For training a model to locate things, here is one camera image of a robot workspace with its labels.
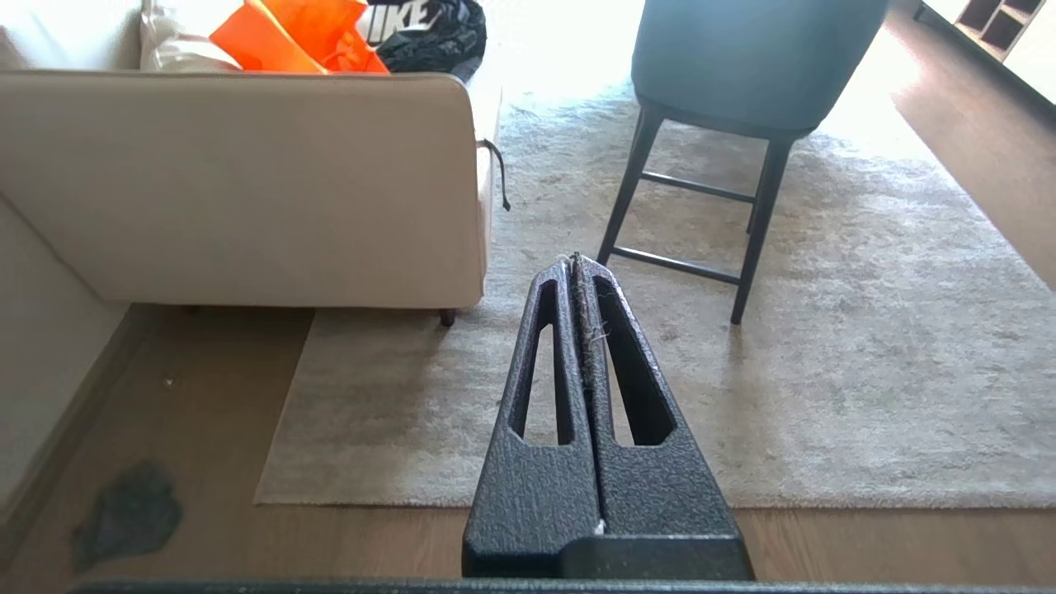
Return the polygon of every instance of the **chair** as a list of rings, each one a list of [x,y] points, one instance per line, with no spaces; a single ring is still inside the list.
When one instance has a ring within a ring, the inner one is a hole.
[[[887,0],[646,0],[630,68],[641,109],[598,253],[737,285],[739,324],[792,144],[828,115],[883,23]],[[765,138],[755,196],[643,171],[664,119]],[[740,276],[616,245],[639,180],[752,205]]]

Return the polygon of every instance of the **shaggy rug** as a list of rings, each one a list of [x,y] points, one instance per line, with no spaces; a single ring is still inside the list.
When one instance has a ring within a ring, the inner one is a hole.
[[[452,329],[317,313],[258,502],[470,504],[529,282],[597,254],[616,197],[637,106],[609,74],[508,89],[514,207],[495,211],[487,295]],[[730,285],[610,267],[732,505],[1052,505],[1056,300],[860,75],[792,152],[742,327]],[[751,192],[763,150],[667,123],[648,168]],[[748,212],[643,182],[619,243],[736,271]],[[542,443],[548,360],[527,430]]]

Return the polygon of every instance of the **hardwood floor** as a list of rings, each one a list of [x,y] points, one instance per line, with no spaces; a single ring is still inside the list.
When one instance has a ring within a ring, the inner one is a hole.
[[[891,51],[921,66],[917,83],[892,97],[1053,285],[1056,132],[1031,124],[1030,109],[941,33],[909,20],[909,8],[900,3],[885,31],[898,41]],[[937,115],[943,106],[954,114]],[[310,319],[305,310],[169,311],[114,386],[0,592],[56,593],[108,577],[457,577],[465,511],[250,504]],[[98,489],[144,458],[175,479],[178,531],[156,554],[74,576],[73,530]],[[741,509],[737,519],[763,580],[1056,587],[1056,511]]]
[[[895,107],[1004,234],[1056,289],[1056,116],[1014,92],[998,69],[954,40],[940,17],[897,0],[882,33]]]

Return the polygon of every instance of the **black strap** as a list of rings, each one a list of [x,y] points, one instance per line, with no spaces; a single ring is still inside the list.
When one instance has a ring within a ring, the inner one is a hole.
[[[506,164],[503,163],[503,153],[498,151],[498,147],[488,138],[482,138],[476,142],[476,148],[486,148],[492,154],[498,157],[498,171],[503,177],[503,208],[506,210],[510,209],[510,201],[506,200]]]

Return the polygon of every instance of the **orange shopping bag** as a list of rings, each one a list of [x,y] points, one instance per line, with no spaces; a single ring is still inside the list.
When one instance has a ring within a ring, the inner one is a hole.
[[[245,70],[388,73],[356,32],[358,0],[246,0],[209,37]]]

